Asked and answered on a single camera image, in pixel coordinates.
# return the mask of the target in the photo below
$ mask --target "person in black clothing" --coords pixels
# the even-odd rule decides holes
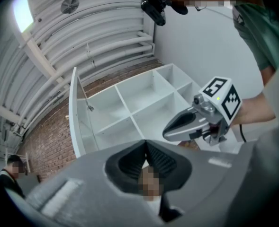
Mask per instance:
[[[7,165],[0,172],[0,182],[7,189],[10,189],[22,198],[25,198],[16,179],[25,172],[24,164],[19,156],[11,155],[8,158]]]

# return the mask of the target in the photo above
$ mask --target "white shelf panel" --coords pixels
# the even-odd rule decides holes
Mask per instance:
[[[89,111],[94,133],[130,115],[114,86],[90,97],[88,102],[94,108]]]
[[[143,138],[129,117],[99,132],[95,135],[95,139],[99,150],[102,150],[118,144],[142,140]]]
[[[114,123],[109,124],[109,125],[107,125],[106,127],[103,127],[103,128],[100,129],[96,134],[101,133],[101,132],[107,130],[108,128],[111,128],[111,127],[115,126],[116,124],[118,124],[118,123],[120,123],[120,122],[122,122],[122,121],[124,121],[124,120],[126,120],[126,119],[128,119],[128,118],[130,118],[130,116],[124,117],[124,118],[122,118],[122,119],[119,119],[119,120],[115,121]]]
[[[117,84],[117,88],[131,113],[146,108],[174,91],[155,71],[123,81]]]
[[[156,71],[163,78],[165,78],[175,89],[178,89],[192,82],[192,79],[175,65],[160,67]]]
[[[176,93],[172,93],[134,113],[133,118],[145,139],[169,142],[162,136],[163,129],[176,114],[186,108],[188,108],[187,103],[181,100]],[[170,143],[178,145],[180,141]]]
[[[187,101],[189,105],[192,105],[194,96],[198,94],[200,87],[195,83],[189,83],[180,89],[178,89],[178,93]]]
[[[94,134],[89,120],[85,99],[77,99],[77,112],[80,134],[86,154],[97,151],[98,146],[94,141]]]

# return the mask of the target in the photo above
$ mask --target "white wall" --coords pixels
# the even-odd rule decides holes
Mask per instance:
[[[185,16],[166,8],[167,24],[155,29],[155,57],[165,64],[174,63],[201,87],[212,77],[233,80],[242,98],[258,95],[262,79],[249,47],[234,28],[232,10],[208,7],[197,12],[189,8]],[[276,122],[244,126],[248,140],[258,136]],[[238,127],[235,135],[240,140]]]

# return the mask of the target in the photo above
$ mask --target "person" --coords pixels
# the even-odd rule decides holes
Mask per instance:
[[[10,189],[25,198],[16,179],[25,172],[24,164],[19,156],[11,155],[7,160],[7,165],[0,172],[0,182],[4,188]]]
[[[264,86],[279,68],[279,7],[273,0],[172,0],[180,5],[193,6],[200,1],[230,1],[233,5],[234,26],[252,51]],[[266,122],[275,114],[261,92],[244,99],[232,125]]]
[[[152,212],[161,217],[164,222],[170,222],[180,217],[181,214],[176,209],[170,208],[161,182],[162,179],[152,166],[142,168],[138,184],[144,200],[151,207]]]

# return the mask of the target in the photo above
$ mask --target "light fixture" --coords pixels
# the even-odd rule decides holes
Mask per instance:
[[[23,33],[34,22],[28,0],[14,0],[13,10],[19,30]]]

